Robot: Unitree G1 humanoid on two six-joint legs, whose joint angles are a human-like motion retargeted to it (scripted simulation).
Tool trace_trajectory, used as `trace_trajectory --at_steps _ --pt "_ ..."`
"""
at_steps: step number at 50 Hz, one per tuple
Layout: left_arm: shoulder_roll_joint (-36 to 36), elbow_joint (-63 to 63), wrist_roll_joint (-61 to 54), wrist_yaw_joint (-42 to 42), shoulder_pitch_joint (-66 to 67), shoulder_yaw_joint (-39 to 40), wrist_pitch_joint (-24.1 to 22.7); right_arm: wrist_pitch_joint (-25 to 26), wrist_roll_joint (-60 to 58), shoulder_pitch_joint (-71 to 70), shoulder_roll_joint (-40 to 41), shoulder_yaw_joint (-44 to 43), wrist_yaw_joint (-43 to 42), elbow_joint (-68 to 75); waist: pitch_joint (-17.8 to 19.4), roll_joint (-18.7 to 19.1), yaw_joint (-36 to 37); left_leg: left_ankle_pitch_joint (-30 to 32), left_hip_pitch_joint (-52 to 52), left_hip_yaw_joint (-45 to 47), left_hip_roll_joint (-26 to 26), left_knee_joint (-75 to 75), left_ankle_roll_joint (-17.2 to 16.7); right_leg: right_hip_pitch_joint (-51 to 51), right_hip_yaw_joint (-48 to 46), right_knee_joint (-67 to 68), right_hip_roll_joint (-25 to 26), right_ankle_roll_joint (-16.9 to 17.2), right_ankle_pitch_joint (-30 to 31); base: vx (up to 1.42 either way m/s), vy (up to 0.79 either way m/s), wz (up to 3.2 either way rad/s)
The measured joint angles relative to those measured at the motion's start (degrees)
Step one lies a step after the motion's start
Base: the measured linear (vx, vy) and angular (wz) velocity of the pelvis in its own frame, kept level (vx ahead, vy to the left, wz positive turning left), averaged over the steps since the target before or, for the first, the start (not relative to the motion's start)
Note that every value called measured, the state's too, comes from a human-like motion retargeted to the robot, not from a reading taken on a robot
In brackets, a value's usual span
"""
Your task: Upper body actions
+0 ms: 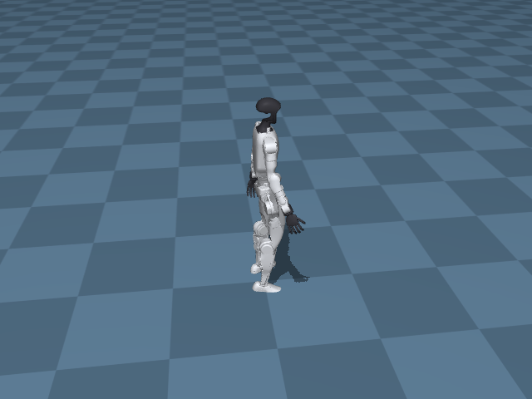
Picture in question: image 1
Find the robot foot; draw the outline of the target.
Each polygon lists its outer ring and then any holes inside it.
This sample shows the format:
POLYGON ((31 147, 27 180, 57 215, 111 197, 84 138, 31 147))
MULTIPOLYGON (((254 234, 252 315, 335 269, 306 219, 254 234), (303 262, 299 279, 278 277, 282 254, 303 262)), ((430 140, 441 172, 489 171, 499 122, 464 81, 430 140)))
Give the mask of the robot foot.
MULTIPOLYGON (((274 260, 273 267, 274 267, 275 265, 276 265, 276 261, 274 260)), ((251 272, 251 273, 259 273, 259 272, 261 272, 261 269, 259 268, 258 263, 253 264, 253 265, 251 266, 250 272, 251 272)))
POLYGON ((254 291, 256 291, 256 292, 267 292, 267 293, 276 293, 276 292, 279 292, 281 290, 281 288, 279 286, 273 285, 273 284, 271 284, 269 282, 267 283, 267 285, 268 285, 267 287, 266 286, 261 286, 261 282, 257 281, 257 282, 254 283, 252 289, 254 291))

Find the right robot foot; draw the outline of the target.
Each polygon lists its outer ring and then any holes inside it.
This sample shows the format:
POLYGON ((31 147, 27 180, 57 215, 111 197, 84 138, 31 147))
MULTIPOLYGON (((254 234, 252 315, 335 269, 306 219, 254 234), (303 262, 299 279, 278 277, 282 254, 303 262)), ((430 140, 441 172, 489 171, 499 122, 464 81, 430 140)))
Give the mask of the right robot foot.
POLYGON ((261 282, 257 281, 257 282, 254 283, 252 289, 254 291, 256 291, 256 292, 267 292, 267 293, 276 293, 276 292, 279 292, 281 290, 281 288, 279 286, 273 285, 273 284, 271 284, 269 282, 267 283, 267 285, 268 285, 267 287, 266 286, 261 286, 261 282))

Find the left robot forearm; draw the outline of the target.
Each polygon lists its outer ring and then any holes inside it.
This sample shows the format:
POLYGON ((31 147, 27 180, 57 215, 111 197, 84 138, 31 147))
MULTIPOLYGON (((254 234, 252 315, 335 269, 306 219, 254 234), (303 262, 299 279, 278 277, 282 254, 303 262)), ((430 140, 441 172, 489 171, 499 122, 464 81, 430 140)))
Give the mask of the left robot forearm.
POLYGON ((253 167, 253 153, 251 153, 251 160, 252 160, 252 162, 251 162, 251 166, 250 166, 250 167, 251 167, 251 171, 252 171, 252 178, 258 178, 258 177, 255 175, 255 173, 254 173, 254 167, 253 167))

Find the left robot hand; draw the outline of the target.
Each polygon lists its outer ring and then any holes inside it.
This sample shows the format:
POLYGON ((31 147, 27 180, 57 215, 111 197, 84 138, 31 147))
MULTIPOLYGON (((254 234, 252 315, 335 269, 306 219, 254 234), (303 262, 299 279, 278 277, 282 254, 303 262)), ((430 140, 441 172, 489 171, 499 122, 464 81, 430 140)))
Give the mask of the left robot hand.
POLYGON ((250 171, 250 176, 249 176, 250 180, 248 182, 248 188, 247 188, 247 196, 249 196, 249 193, 250 193, 250 197, 252 198, 252 188, 253 188, 253 195, 254 195, 254 198, 255 198, 255 188, 254 188, 254 183, 256 182, 256 180, 258 180, 258 178, 252 178, 252 171, 250 171), (249 187, 250 187, 250 190, 249 190, 249 187))

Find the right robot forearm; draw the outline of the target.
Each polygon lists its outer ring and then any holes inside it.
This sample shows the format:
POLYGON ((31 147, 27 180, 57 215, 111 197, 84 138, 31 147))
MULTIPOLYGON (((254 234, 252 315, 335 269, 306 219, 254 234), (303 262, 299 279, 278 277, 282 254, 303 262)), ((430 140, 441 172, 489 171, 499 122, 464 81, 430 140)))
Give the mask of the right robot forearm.
POLYGON ((282 208, 282 211, 285 214, 291 212, 288 206, 288 198, 285 196, 286 194, 284 193, 283 186, 280 184, 279 177, 277 177, 276 175, 272 175, 269 178, 269 184, 273 194, 278 200, 278 204, 282 208))

